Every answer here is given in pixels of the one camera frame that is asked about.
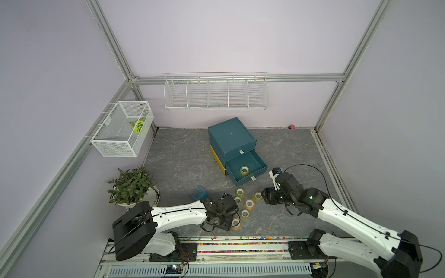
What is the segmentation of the teal drawer cabinet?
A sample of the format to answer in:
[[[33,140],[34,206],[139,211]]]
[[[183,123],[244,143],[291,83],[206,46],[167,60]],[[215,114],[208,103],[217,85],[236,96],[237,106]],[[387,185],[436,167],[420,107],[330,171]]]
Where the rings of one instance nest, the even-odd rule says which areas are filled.
[[[264,174],[268,166],[256,152],[257,139],[237,117],[207,129],[211,152],[222,172],[240,187]],[[250,173],[242,176],[240,168],[248,166]]]

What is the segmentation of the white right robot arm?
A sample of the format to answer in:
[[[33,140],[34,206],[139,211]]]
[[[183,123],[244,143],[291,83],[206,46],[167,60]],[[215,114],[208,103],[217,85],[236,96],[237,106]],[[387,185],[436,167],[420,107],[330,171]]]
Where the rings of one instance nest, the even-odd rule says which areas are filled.
[[[303,188],[292,174],[280,168],[272,169],[269,175],[273,187],[261,193],[266,204],[296,208],[299,215],[328,222],[356,239],[353,242],[315,229],[306,241],[308,251],[364,266],[382,278],[419,277],[423,256],[416,235],[382,227],[342,206],[328,193]]]

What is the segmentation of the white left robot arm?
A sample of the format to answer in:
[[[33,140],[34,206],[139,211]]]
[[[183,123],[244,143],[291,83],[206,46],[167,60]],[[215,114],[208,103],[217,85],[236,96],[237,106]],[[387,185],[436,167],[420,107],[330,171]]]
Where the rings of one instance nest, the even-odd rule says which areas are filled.
[[[148,201],[140,202],[112,224],[115,258],[124,261],[140,253],[162,257],[180,253],[182,246],[172,229],[210,225],[229,231],[238,212],[234,197],[227,193],[218,200],[207,197],[173,207],[152,207]]]

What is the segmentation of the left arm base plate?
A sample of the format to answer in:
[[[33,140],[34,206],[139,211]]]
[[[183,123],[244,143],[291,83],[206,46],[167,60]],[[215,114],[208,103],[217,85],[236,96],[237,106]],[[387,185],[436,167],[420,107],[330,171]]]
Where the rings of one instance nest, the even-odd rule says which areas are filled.
[[[167,256],[161,256],[159,254],[151,254],[149,256],[150,262],[195,262],[198,255],[197,243],[181,243],[179,249],[176,249]]]

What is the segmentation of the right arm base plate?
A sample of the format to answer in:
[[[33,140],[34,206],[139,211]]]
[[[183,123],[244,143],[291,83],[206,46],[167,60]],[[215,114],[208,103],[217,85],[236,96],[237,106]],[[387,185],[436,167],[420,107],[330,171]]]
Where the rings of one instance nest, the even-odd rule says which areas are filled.
[[[322,259],[327,261],[330,258],[337,258],[328,256],[321,250],[321,237],[325,234],[326,231],[314,229],[306,241],[287,242],[291,260]]]

